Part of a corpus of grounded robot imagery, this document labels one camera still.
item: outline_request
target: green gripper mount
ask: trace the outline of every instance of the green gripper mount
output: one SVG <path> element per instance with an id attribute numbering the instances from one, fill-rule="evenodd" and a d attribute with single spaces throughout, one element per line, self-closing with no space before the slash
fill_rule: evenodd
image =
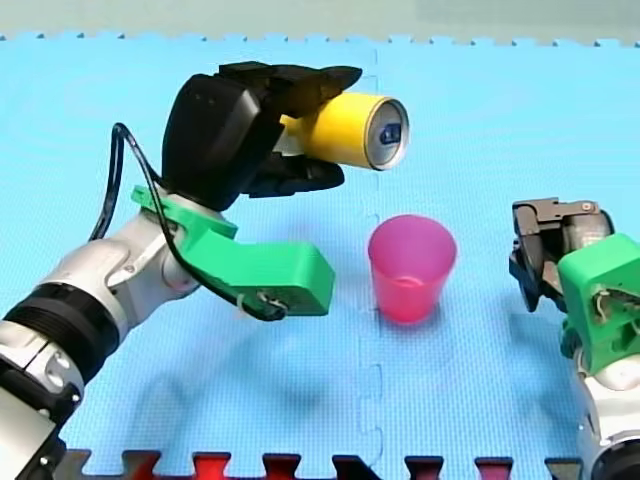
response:
<path id="1" fill-rule="evenodd" d="M 640 353 L 640 246 L 613 234 L 565 255 L 558 273 L 568 317 L 562 353 L 582 348 L 584 368 L 595 375 Z"/>
<path id="2" fill-rule="evenodd" d="M 155 212 L 151 193 L 137 186 L 131 198 Z M 213 285 L 260 309 L 264 298 L 286 306 L 289 316 L 321 316 L 329 312 L 335 272 L 309 243 L 240 244 L 238 228 L 222 219 L 161 199 L 165 217 L 185 232 L 177 245 L 184 260 Z"/>

